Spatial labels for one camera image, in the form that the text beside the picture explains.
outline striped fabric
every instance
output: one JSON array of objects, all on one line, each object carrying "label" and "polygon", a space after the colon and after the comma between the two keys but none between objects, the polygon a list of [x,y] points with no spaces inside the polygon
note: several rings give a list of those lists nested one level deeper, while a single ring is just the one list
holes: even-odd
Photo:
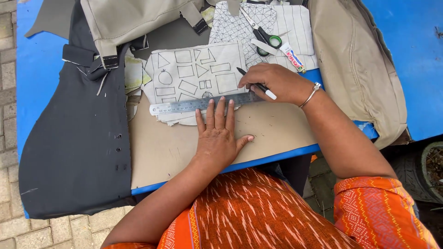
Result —
[{"label": "striped fabric", "polygon": [[[217,176],[163,233],[159,249],[438,248],[394,179],[335,185],[334,226],[284,181],[254,168]],[[144,249],[123,243],[107,249]]]}]

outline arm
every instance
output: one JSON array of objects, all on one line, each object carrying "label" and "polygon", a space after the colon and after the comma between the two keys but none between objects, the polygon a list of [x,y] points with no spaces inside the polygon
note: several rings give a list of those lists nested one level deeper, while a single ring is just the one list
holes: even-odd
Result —
[{"label": "arm", "polygon": [[222,97],[214,113],[211,100],[205,125],[200,110],[195,116],[198,127],[197,152],[188,166],[137,204],[109,233],[101,248],[124,242],[158,244],[163,232],[206,186],[237,157],[254,136],[234,139],[234,103],[230,102],[225,120]]},{"label": "arm", "polygon": [[[251,83],[263,83],[276,96],[273,101]],[[250,87],[269,102],[300,106],[312,93],[314,84],[290,70],[261,63],[250,67],[239,87]],[[302,108],[331,170],[341,179],[357,176],[396,178],[394,170],[372,142],[323,91],[317,91]]]}]

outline khaki fabric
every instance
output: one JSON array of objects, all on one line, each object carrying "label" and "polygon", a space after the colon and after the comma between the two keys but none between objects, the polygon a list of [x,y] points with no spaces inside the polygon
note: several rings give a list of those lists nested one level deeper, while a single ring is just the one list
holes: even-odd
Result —
[{"label": "khaki fabric", "polygon": [[309,0],[314,49],[326,92],[352,120],[374,123],[382,149],[406,129],[394,66],[364,8],[352,0]]},{"label": "khaki fabric", "polygon": [[[81,0],[95,46],[102,60],[117,55],[117,46],[132,41],[180,17],[180,11],[196,12],[204,0]],[[194,26],[197,18],[187,19]]]}]

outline glue tube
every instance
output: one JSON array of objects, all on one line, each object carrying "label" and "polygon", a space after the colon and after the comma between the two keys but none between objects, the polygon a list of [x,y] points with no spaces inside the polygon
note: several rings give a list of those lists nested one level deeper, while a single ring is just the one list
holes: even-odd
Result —
[{"label": "glue tube", "polygon": [[297,55],[294,54],[294,51],[292,50],[289,43],[281,45],[280,50],[283,51],[283,53],[289,58],[289,60],[299,72],[306,73],[306,67],[303,65]]}]

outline bracelet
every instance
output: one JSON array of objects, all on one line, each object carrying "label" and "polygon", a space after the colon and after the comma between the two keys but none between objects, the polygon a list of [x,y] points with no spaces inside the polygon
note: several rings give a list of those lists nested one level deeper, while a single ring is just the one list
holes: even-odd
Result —
[{"label": "bracelet", "polygon": [[309,96],[309,98],[307,98],[307,100],[301,105],[299,106],[300,108],[302,108],[311,98],[312,96],[315,94],[316,91],[318,91],[320,89],[320,87],[322,86],[322,84],[316,82],[314,87],[312,88],[314,91],[312,91],[311,95]]}]

